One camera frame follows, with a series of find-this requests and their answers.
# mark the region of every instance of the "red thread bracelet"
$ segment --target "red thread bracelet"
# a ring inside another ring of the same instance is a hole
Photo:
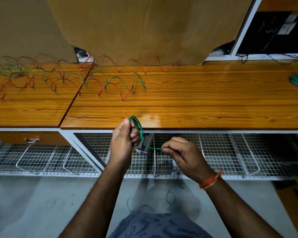
[[[208,187],[210,187],[211,185],[213,185],[215,183],[215,181],[217,181],[219,178],[221,178],[221,174],[222,174],[222,171],[220,170],[216,176],[208,179],[207,181],[204,181],[202,184],[199,184],[200,189],[205,190]]]

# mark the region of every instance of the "desk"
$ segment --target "desk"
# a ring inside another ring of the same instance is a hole
[[[298,62],[288,66],[273,61],[213,62],[178,66],[167,73],[154,66],[147,75],[139,67],[125,67],[121,73],[114,67],[99,70],[107,80],[119,76],[127,87],[138,72],[146,89],[135,79],[134,95],[122,101],[113,85],[98,96],[99,83],[91,80],[61,128],[113,129],[135,115],[143,128],[153,129],[298,130],[298,87],[289,82],[298,73]],[[105,84],[101,73],[93,77]],[[123,96],[127,93],[118,79],[112,82]]]
[[[78,69],[80,64],[61,64],[64,73],[78,73],[86,77],[87,69]],[[0,127],[58,127],[64,117],[68,107],[77,94],[77,87],[65,81],[56,81],[56,92],[51,89],[51,81],[44,82],[42,70],[34,69],[34,66],[27,66],[27,69],[33,68],[35,76],[35,86],[31,88],[16,88],[10,83],[4,88],[5,97],[0,99]],[[46,70],[53,69],[53,65],[45,65]],[[61,78],[57,72],[46,73],[52,81]],[[78,87],[82,84],[82,79],[77,75],[68,77]],[[28,82],[26,77],[18,77],[12,82],[16,86],[24,86]],[[5,83],[5,79],[0,75],[0,85]]]

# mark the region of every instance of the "drawer handle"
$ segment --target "drawer handle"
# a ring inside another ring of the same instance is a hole
[[[38,142],[40,139],[25,139],[25,141],[27,141],[29,144],[34,144],[36,142]]]

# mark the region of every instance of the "person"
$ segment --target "person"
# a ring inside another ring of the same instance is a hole
[[[139,144],[133,121],[124,120],[112,133],[109,162],[60,238],[106,237],[124,174],[131,164],[132,147]],[[171,156],[183,174],[198,184],[217,175],[204,159],[199,148],[180,137],[162,145],[162,152]],[[223,180],[216,180],[205,189],[232,237],[282,237],[262,219]],[[121,221],[109,237],[164,238],[211,236],[181,214],[131,213]]]

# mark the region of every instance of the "clothing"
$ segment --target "clothing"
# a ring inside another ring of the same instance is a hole
[[[132,213],[109,238],[212,238],[184,214]]]

